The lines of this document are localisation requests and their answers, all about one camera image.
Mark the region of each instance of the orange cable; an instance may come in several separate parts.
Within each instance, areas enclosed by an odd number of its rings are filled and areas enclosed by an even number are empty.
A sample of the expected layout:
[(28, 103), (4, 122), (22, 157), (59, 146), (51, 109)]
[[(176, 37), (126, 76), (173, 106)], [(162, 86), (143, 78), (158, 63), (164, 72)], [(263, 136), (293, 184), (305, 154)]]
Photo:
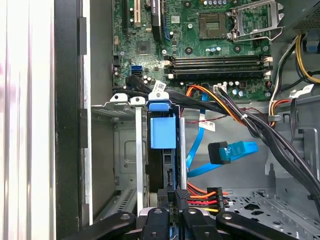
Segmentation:
[(212, 195), (215, 195), (216, 192), (213, 191), (213, 192), (210, 192), (209, 194), (207, 195), (203, 195), (203, 196), (190, 196), (191, 199), (206, 199), (208, 197), (211, 197)]

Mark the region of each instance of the chip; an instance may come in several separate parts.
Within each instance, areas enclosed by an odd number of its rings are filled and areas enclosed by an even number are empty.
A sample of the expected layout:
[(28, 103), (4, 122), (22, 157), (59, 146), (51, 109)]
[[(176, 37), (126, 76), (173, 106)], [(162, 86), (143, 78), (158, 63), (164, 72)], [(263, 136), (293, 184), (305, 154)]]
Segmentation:
[(137, 41), (136, 42), (136, 54), (137, 55), (150, 55), (151, 44), (149, 41)]
[(226, 37), (226, 17), (223, 13), (199, 14), (200, 39), (225, 39)]

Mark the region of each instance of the ram slot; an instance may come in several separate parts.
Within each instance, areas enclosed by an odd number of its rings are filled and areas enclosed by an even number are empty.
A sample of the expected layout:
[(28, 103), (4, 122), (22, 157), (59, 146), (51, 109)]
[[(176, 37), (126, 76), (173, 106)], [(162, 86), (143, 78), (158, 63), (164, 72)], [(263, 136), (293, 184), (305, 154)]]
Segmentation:
[(262, 78), (272, 69), (263, 56), (169, 57), (166, 63), (165, 73), (179, 81)]

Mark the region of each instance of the red cable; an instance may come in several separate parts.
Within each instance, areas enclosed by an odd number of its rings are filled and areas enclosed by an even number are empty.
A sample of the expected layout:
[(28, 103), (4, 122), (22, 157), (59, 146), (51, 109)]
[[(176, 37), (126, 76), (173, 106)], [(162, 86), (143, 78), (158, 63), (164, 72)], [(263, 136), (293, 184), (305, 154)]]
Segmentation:
[(210, 204), (216, 204), (217, 201), (188, 201), (188, 204), (198, 204), (198, 205), (210, 205)]
[(195, 196), (199, 196), (199, 194), (197, 194), (196, 192), (194, 192), (193, 190), (191, 190), (191, 188), (190, 188), (190, 187), (188, 187), (188, 190), (189, 190), (189, 192), (191, 192), (193, 195), (195, 195)]
[(192, 187), (193, 189), (197, 190), (197, 191), (200, 192), (200, 193), (207, 194), (206, 191), (203, 191), (202, 189), (197, 188), (195, 185), (192, 185), (190, 182), (188, 182), (188, 185), (189, 185), (190, 187)]

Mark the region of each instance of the white plastic clip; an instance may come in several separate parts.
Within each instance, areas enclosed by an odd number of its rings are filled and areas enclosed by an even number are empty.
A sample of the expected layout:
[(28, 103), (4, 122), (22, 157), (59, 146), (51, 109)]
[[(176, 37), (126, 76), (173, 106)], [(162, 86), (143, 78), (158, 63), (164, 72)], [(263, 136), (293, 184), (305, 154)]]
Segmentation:
[(247, 114), (243, 114), (242, 117), (240, 118), (240, 120), (243, 120), (244, 118), (247, 118), (248, 115)]

